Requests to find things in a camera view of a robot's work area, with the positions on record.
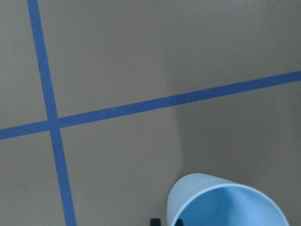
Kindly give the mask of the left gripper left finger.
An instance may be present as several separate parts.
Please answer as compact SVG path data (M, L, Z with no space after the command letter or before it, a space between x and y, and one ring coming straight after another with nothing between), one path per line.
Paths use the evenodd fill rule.
M161 219L159 218L150 219L150 226L161 226Z

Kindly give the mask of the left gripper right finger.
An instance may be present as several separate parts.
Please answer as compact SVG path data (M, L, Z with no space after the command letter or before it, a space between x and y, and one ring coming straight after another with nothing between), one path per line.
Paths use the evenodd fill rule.
M183 221L181 219L177 219L174 226L183 226Z

